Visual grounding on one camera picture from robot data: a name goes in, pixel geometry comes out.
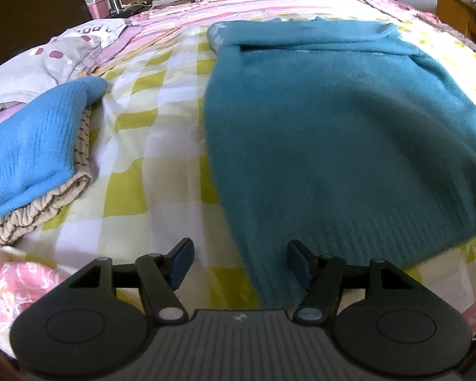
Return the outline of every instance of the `pillow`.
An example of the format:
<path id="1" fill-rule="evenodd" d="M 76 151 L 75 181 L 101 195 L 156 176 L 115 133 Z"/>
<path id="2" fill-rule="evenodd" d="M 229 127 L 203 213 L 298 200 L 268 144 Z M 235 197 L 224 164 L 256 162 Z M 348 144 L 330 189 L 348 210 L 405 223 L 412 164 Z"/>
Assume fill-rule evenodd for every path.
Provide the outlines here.
<path id="1" fill-rule="evenodd" d="M 26 103 L 18 103 L 16 101 L 12 101 L 12 104 L 3 104 L 2 109 L 0 110 L 0 123 L 4 120 L 7 120 L 11 117 L 15 112 L 21 110 Z"/>
<path id="2" fill-rule="evenodd" d="M 60 37 L 98 37 L 100 47 L 105 48 L 118 39 L 129 24 L 131 24 L 130 20 L 124 18 L 98 18 L 65 30 Z"/>
<path id="3" fill-rule="evenodd" d="M 143 29 L 144 27 L 141 26 L 127 27 L 117 40 L 102 49 L 99 55 L 90 62 L 84 70 L 85 75 L 89 76 L 97 67 L 113 59 L 135 36 L 141 33 Z"/>
<path id="4" fill-rule="evenodd" d="M 0 66 L 0 110 L 9 102 L 29 103 L 55 86 L 77 78 L 101 52 L 97 36 L 55 37 Z"/>

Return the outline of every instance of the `folded towel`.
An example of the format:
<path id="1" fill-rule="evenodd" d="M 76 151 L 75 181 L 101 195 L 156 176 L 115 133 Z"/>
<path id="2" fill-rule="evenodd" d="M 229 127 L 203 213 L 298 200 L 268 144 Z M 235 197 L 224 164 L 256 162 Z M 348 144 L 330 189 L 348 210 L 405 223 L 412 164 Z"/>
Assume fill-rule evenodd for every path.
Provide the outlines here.
<path id="1" fill-rule="evenodd" d="M 0 216 L 71 178 L 83 109 L 107 86 L 99 77 L 64 83 L 0 123 Z"/>
<path id="2" fill-rule="evenodd" d="M 476 234 L 476 106 L 392 24 L 216 23 L 208 156 L 265 308 L 301 296 L 286 244 L 400 267 Z"/>
<path id="3" fill-rule="evenodd" d="M 79 198 L 90 186 L 92 173 L 88 161 L 90 109 L 83 111 L 83 118 L 74 146 L 74 175 L 67 182 L 55 187 L 34 201 L 0 216 L 0 246 L 13 245 L 44 222 L 53 219 L 62 208 Z"/>

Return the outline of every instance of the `yellow and white checkered sheet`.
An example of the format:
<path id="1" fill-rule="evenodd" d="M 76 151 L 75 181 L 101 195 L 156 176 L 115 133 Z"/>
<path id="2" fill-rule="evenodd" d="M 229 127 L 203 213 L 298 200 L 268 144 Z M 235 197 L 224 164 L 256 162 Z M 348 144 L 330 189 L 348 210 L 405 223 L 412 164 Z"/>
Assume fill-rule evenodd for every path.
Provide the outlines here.
<path id="1" fill-rule="evenodd" d="M 439 60 L 476 104 L 476 54 L 449 34 L 419 20 L 400 22 L 358 0 L 320 6 L 316 0 L 305 5 L 291 1 L 296 4 L 279 4 L 278 10 L 272 8 L 274 0 L 268 0 L 267 10 L 245 10 L 237 0 L 206 0 L 202 7 L 227 7 L 233 12 L 229 18 L 250 20 L 320 16 L 391 21 L 405 40 Z M 178 13 L 176 33 L 105 74 L 109 88 L 91 117 L 96 181 L 16 248 L 1 249 L 1 259 L 35 260 L 75 271 L 96 256 L 130 263 L 145 253 L 167 253 L 190 237 L 196 257 L 177 292 L 187 309 L 259 307 L 212 185 L 202 124 L 204 90 L 216 62 L 206 38 L 212 21 L 188 21 L 191 10 Z M 476 302 L 476 238 L 408 273 L 466 311 Z M 353 300 L 351 294 L 344 303 Z"/>

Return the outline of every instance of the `wooden headboard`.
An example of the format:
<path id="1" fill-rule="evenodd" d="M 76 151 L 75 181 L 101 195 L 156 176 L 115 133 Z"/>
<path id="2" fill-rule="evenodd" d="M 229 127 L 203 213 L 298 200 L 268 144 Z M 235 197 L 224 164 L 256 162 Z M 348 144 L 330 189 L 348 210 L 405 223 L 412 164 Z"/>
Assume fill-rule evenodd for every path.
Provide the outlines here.
<path id="1" fill-rule="evenodd" d="M 85 0 L 0 0 L 0 65 L 91 19 Z"/>

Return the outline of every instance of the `logo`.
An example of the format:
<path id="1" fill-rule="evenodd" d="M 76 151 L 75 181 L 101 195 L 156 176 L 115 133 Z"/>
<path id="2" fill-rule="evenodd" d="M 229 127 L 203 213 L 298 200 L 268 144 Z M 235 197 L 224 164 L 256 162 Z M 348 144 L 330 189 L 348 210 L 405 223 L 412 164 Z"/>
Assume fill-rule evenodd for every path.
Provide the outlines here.
<path id="1" fill-rule="evenodd" d="M 240 312 L 239 314 L 236 314 L 235 316 L 233 316 L 233 318 L 239 322 L 243 322 L 245 319 L 248 318 L 248 316 L 245 315 L 243 312 Z"/>

